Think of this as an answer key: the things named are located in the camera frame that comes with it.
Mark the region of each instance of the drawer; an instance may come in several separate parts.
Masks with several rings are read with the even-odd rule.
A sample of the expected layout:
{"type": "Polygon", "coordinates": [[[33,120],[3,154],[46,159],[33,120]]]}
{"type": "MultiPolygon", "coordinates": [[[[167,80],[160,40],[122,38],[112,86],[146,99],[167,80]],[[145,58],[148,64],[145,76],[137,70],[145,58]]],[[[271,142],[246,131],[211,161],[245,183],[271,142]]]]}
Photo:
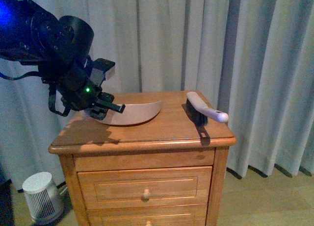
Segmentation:
{"type": "Polygon", "coordinates": [[[88,211],[91,226],[204,226],[207,205],[88,211]]]}
{"type": "Polygon", "coordinates": [[[78,173],[87,209],[207,204],[211,167],[78,173]]]}
{"type": "Polygon", "coordinates": [[[110,156],[74,156],[76,171],[135,170],[167,167],[210,166],[214,151],[186,151],[110,156]]]}

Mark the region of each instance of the small heater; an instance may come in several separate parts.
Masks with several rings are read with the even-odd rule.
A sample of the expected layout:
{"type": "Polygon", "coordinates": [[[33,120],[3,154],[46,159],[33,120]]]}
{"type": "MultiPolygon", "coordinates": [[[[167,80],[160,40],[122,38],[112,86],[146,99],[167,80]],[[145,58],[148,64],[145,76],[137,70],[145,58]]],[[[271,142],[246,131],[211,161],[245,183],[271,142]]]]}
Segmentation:
{"type": "Polygon", "coordinates": [[[48,172],[30,176],[22,185],[32,220],[46,225],[57,219],[64,209],[61,196],[48,172]]]}

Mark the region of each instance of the blue light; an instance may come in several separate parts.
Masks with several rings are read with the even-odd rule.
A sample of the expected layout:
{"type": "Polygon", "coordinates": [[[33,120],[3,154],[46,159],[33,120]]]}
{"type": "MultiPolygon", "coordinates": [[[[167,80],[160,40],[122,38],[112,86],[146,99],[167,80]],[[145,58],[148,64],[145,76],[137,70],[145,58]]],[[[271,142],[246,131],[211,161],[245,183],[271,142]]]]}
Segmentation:
{"type": "Polygon", "coordinates": [[[0,24],[6,25],[10,22],[11,12],[9,8],[0,1],[0,24]]]}

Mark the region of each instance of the nightstand top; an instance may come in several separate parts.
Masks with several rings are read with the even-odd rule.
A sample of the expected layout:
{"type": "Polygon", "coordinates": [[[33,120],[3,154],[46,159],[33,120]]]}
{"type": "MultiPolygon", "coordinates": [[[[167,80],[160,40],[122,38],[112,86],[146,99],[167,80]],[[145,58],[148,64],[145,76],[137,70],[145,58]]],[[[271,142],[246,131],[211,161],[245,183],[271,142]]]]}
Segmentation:
{"type": "Polygon", "coordinates": [[[209,119],[203,128],[194,125],[186,113],[187,92],[115,94],[116,104],[162,100],[163,108],[150,121],[133,126],[104,125],[92,118],[83,118],[78,112],[51,144],[49,152],[59,155],[93,154],[234,145],[236,138],[226,124],[209,119]]]}

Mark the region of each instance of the brush handle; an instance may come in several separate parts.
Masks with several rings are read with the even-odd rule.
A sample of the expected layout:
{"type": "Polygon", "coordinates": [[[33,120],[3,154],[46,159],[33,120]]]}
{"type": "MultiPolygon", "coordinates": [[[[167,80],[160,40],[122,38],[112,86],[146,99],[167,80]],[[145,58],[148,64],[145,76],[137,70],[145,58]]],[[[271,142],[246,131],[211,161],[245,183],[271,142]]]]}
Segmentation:
{"type": "Polygon", "coordinates": [[[219,123],[226,123],[229,120],[227,113],[209,108],[196,92],[188,92],[186,96],[196,111],[202,113],[203,115],[212,118],[214,121],[219,123]]]}

